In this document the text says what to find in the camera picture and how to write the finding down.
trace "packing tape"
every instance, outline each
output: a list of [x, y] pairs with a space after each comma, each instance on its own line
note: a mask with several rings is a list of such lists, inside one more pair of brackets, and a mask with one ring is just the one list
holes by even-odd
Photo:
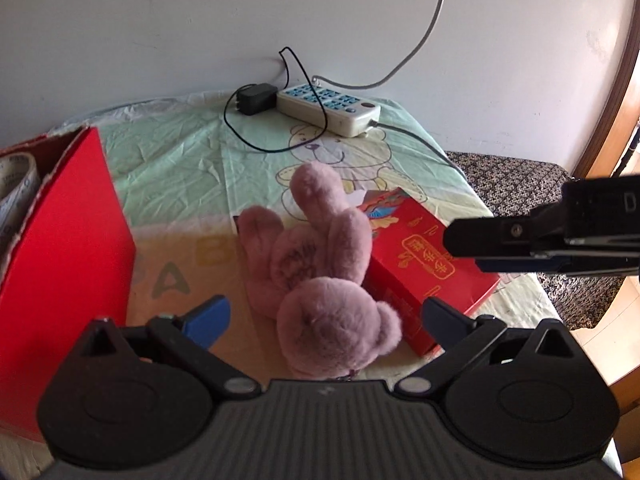
[[0, 257], [20, 230], [39, 189], [40, 177], [31, 153], [0, 158]]

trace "white wall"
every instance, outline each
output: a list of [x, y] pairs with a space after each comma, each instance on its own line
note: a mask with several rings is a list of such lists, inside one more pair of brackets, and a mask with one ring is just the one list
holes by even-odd
[[[423, 34], [436, 0], [0, 0], [0, 144], [152, 96], [280, 73], [367, 83]], [[620, 62], [633, 0], [446, 0], [432, 40], [373, 93], [444, 148], [574, 167]]]

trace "red gift box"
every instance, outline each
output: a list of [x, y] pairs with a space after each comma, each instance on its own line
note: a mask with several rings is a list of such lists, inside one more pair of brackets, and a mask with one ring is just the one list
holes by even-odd
[[125, 322], [135, 245], [96, 128], [16, 152], [42, 186], [0, 269], [0, 428], [40, 440], [38, 400], [87, 323]]
[[435, 341], [422, 328], [423, 301], [436, 296], [471, 314], [498, 284], [497, 274], [481, 272], [470, 258], [453, 258], [442, 244], [445, 226], [402, 189], [365, 202], [373, 251], [362, 286], [386, 301], [402, 319], [402, 335], [425, 355]]

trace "plush bunny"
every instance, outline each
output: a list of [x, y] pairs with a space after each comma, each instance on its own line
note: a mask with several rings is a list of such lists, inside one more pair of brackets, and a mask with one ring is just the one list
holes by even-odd
[[261, 206], [238, 218], [249, 303], [276, 320], [296, 377], [353, 375], [401, 339], [398, 314], [360, 286], [371, 255], [369, 219], [349, 206], [340, 176], [320, 162], [297, 168], [290, 189], [308, 223], [285, 230]]

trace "power strip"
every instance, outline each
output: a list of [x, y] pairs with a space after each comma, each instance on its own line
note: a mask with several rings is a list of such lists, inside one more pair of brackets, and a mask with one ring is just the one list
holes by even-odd
[[[380, 118], [380, 106], [359, 97], [314, 86], [324, 105], [327, 130], [343, 137], [356, 137]], [[276, 108], [283, 114], [305, 123], [324, 127], [324, 114], [310, 85], [294, 86], [278, 92]]]

